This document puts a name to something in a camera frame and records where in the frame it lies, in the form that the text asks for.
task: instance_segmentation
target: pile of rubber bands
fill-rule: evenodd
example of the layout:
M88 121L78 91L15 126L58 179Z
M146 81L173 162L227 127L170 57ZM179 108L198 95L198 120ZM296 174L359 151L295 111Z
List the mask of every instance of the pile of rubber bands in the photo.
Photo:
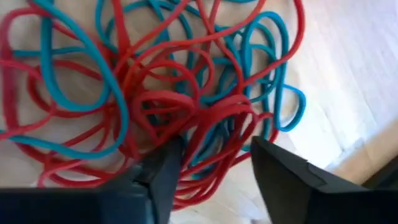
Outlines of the pile of rubber bands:
M120 0L111 0L114 11L108 25L101 26L105 0L96 5L96 30L98 35L85 32L73 19L58 9L53 0L31 0L29 7L7 13L0 24L0 66L2 78L2 108L6 130L0 131L0 139L14 141L29 157L43 163L38 186L50 179L63 187L95 187L125 170L132 162L139 161L149 153L140 151L140 145L132 133L132 125L140 127L150 137L153 148L162 145L175 135L181 135L187 148L183 155L182 170L175 194L174 209L185 208L210 198L226 175L228 169L250 156L244 145L254 128L261 123L262 136L273 142L278 131L290 131L300 121L304 108L304 94L284 83L286 61L296 53L302 39L305 18L301 0L294 0L297 11L297 35L289 48L287 28L274 12L261 12L266 0L257 0L250 15L232 27L215 24L216 13L221 0L214 0L210 15L204 10L203 0L141 0L122 6ZM244 4L252 0L229 0ZM161 23L143 38L131 43L124 25L124 14L148 7ZM170 11L165 18L162 10ZM182 13L196 16L203 21L207 35L194 37L189 20ZM9 29L12 21L20 16L39 16L41 19L40 50L12 49L9 43ZM281 53L277 53L274 36L260 23L271 20L281 37ZM170 23L178 20L186 35L185 40L171 40L167 30ZM61 32L79 40L82 46L59 49L52 48L53 32ZM115 30L117 46L110 36ZM261 33L266 42L251 44L254 31ZM237 47L234 41L240 36ZM152 45L138 51L143 44L155 40ZM222 57L212 57L210 45L215 43L222 51ZM260 50L268 56L266 68L252 74L252 51ZM173 53L188 52L185 64L174 60ZM79 53L92 58L100 72L71 60L57 59L56 55ZM25 58L40 59L39 65L24 63ZM222 65L221 74L215 74L215 67ZM98 100L91 105L70 101L61 91L56 79L56 69L63 67L103 82ZM156 68L169 68L171 74L155 73ZM20 125L17 114L16 70L26 71L27 91L32 101L46 111L45 118L30 125ZM174 91L148 90L143 81L152 77L171 83ZM52 100L46 101L40 95L37 85L43 83ZM250 99L252 86L260 83L261 94ZM211 86L216 84L215 93ZM282 92L293 91L298 98L298 107L288 125L280 121ZM274 109L271 113L269 94L274 91ZM259 102L264 112L257 114L252 103ZM46 124L51 118L81 118L100 113L102 122L75 138L62 143L44 141L25 135ZM90 136L102 131L102 140L90 152L81 152L72 147ZM104 146L105 139L112 135L114 143ZM49 149L43 153L37 147ZM116 151L121 152L124 161L117 172L92 169L85 165L88 160L100 159ZM59 159L57 155L71 158ZM58 173L70 170L94 180L71 180Z

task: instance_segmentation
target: light wood floor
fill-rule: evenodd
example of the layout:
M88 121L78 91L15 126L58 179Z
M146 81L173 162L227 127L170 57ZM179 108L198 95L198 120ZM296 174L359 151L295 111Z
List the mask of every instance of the light wood floor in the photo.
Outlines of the light wood floor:
M395 0L303 1L307 30L300 50L289 62L287 82L303 90L308 106L302 122L293 131L281 134L277 144L316 166L361 183L398 154L398 3ZM56 2L84 27L94 31L94 0ZM0 16L24 4L23 0L0 0ZM253 4L224 2L217 23L233 25L244 19L252 7ZM292 1L268 0L264 10L276 11L284 18L292 42L296 32ZM137 15L146 16L146 23L134 22ZM157 23L148 11L139 11L129 16L127 24L132 39L136 40ZM196 34L203 32L198 21L193 21L193 25ZM14 46L37 48L39 42L34 35L37 28L38 20L35 19L16 22L12 30ZM178 27L173 29L172 37L182 35ZM60 37L55 44L68 45L68 41ZM39 111L32 112L34 109L28 109L32 105L26 105L21 113L28 121L27 117ZM288 118L294 108L295 99L287 93L284 116ZM62 121L54 121L53 126L62 127L66 137L68 132L76 130L76 127L69 130ZM63 136L48 134L51 131L46 130L37 135L59 141L63 139ZM26 157L10 142L0 144L7 152L0 157L0 170L7 170L0 171L0 185L32 184L40 166L32 161L24 162L28 161ZM15 164L19 168L10 169ZM27 175L21 180L13 173ZM269 223L250 161L231 169L213 198L173 213L171 222Z

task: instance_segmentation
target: tangled rubber bands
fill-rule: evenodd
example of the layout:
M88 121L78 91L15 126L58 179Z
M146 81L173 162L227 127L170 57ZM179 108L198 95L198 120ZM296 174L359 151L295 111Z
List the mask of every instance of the tangled rubber bands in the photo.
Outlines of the tangled rubber bands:
M250 0L230 0L243 4ZM30 7L15 9L5 15L0 24L0 66L2 70L2 107L7 130L0 131L0 139L14 141L22 152L43 163L38 186L50 179L64 187L95 187L125 170L131 162L136 162L152 153L140 150L139 139L133 135L132 125L150 137L152 148L162 145L175 135L181 135L187 148L183 156L178 189L175 194L174 209L185 208L210 198L231 166L250 156L244 145L254 128L262 124L262 136L273 142L278 131L290 131L300 121L305 109L304 94L284 83L287 63L296 53L302 39L305 18L301 0L294 0L297 11L298 31L291 48L287 28L274 12L261 12L266 0L258 0L250 15L232 27L215 24L215 17L221 0L214 0L210 15L207 16L203 0L194 0L197 9L188 5L190 0L143 0L122 6L120 0L112 0L114 18L108 25L101 26L104 0L96 5L96 31L99 38L85 32L74 20L53 5L52 0L32 0ZM124 14L148 7L161 21L155 29L135 43L131 43L124 25ZM162 10L170 11L165 18ZM207 35L194 37L189 20L190 14L200 18ZM12 49L8 33L12 21L19 16L39 16L41 18L40 50ZM281 36L281 58L277 58L274 36L262 25L262 19L271 20ZM178 20L185 32L185 40L171 40L167 30L170 23ZM54 29L83 46L52 48ZM262 34L266 42L251 44L254 31ZM116 32L117 45L110 37ZM241 38L239 46L234 41ZM139 50L143 44L154 39L152 45ZM222 57L212 57L210 45L223 52ZM260 50L268 56L265 69L252 73L252 51ZM173 53L188 52L185 64L174 60ZM79 53L92 58L100 72L70 60L56 59L54 56ZM40 65L22 62L27 57L40 57ZM216 74L215 67L223 70ZM103 82L103 90L98 100L91 105L81 105L70 101L61 91L55 72L59 67L68 68ZM156 68L168 68L170 74L155 73ZM28 74L27 91L32 101L48 115L40 121L21 126L17 115L17 83L15 70ZM152 77L171 83L174 91L148 90L143 82ZM45 101L38 90L43 83L52 100ZM261 94L250 98L252 85L261 85ZM297 95L298 107L291 121L283 126L280 121L282 93L284 89ZM275 91L273 113L270 111L269 93ZM263 112L257 114L252 103L260 102ZM55 143L32 138L26 132L46 124L51 118L81 118L100 113L102 121L75 138ZM103 130L101 141L90 152L80 152L72 147ZM114 143L104 148L106 139L112 135ZM43 153L36 149L50 149ZM92 169L85 165L87 160L99 159L121 152L124 160L118 171L110 173ZM59 159L61 154L72 158ZM95 177L94 180L70 180L58 175L59 171L70 170Z

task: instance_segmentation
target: wooden surface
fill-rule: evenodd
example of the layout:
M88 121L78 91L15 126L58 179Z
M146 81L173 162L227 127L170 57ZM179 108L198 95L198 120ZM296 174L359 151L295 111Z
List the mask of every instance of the wooden surface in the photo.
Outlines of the wooden surface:
M398 4L395 0L303 1L307 29L300 50L289 62L287 83L303 90L308 104L302 122L293 131L281 134L277 144L319 167L360 183L398 153ZM85 28L94 32L94 0L56 2ZM0 0L0 16L23 5L25 2L22 0ZM217 23L233 25L244 19L252 7L253 3L224 2ZM292 1L268 0L264 10L276 11L284 18L292 42L296 32ZM109 18L111 8L107 7L104 14L105 18ZM136 16L141 16L146 22L135 22ZM146 10L131 14L127 20L133 41L159 23ZM196 35L203 33L198 20L192 19L192 24ZM13 46L36 49L38 28L39 21L32 17L17 21L11 34ZM178 24L173 23L171 29L174 39L183 36ZM54 44L70 43L70 40L59 36ZM77 100L81 100L81 95L94 97L95 91L101 87L94 85L86 81L74 85L68 93ZM27 102L22 91L21 95L21 101L26 100L20 109L21 117L28 122L35 119L32 114L40 114L40 111ZM285 118L291 115L294 108L294 96L286 93ZM62 141L80 125L56 120L52 121L53 128L41 130L35 136ZM24 157L10 142L0 144L5 151L5 155L0 157L0 185L34 184L40 165ZM231 169L213 198L173 213L171 221L173 224L268 223L250 161Z

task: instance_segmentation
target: black plastic object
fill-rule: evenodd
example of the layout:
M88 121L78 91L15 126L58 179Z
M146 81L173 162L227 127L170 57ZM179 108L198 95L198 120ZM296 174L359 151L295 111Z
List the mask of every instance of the black plastic object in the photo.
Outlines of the black plastic object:
M96 189L2 189L0 223L167 224L183 149L174 138Z
M254 174L273 224L398 223L397 191L372 191L254 137Z

